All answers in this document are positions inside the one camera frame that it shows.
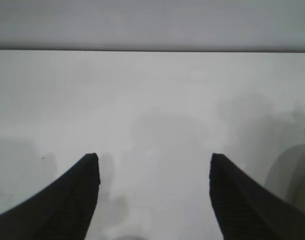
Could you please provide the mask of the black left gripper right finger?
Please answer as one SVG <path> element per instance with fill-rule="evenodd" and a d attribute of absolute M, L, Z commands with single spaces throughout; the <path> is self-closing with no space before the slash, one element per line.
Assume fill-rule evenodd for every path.
<path fill-rule="evenodd" d="M 225 240 L 305 240 L 305 213 L 221 153 L 211 156 L 209 196 Z"/>

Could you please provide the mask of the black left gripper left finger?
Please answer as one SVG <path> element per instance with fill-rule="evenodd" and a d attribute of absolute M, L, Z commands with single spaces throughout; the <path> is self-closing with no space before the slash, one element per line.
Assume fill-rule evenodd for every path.
<path fill-rule="evenodd" d="M 0 214 L 0 240 L 83 240 L 98 202 L 99 158 L 84 155 L 62 176 Z"/>

